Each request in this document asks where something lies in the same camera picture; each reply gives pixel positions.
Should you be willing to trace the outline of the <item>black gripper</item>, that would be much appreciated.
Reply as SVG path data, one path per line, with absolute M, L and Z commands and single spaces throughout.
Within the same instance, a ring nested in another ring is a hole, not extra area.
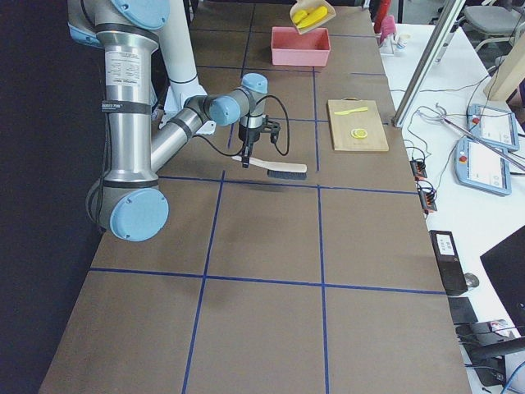
M 280 123 L 271 120 L 268 115 L 242 117 L 238 131 L 239 139 L 243 142 L 240 156 L 242 168 L 249 167 L 250 154 L 253 152 L 253 146 L 259 141 L 261 134 L 269 134 L 270 142 L 275 144 L 278 141 L 280 131 Z

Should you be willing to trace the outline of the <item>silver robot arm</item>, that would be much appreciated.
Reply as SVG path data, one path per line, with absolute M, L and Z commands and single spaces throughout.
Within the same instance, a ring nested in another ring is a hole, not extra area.
M 90 218 L 132 242 L 155 236 L 169 205 L 158 188 L 158 170 L 209 122 L 237 124 L 240 161 L 249 165 L 254 143 L 266 132 L 277 140 L 279 125 L 265 113 L 267 79 L 248 74 L 228 94 L 209 95 L 199 83 L 184 4 L 180 1 L 70 1 L 73 40 L 101 48 L 109 164 L 86 200 Z M 160 52 L 176 112 L 151 131 L 152 55 Z

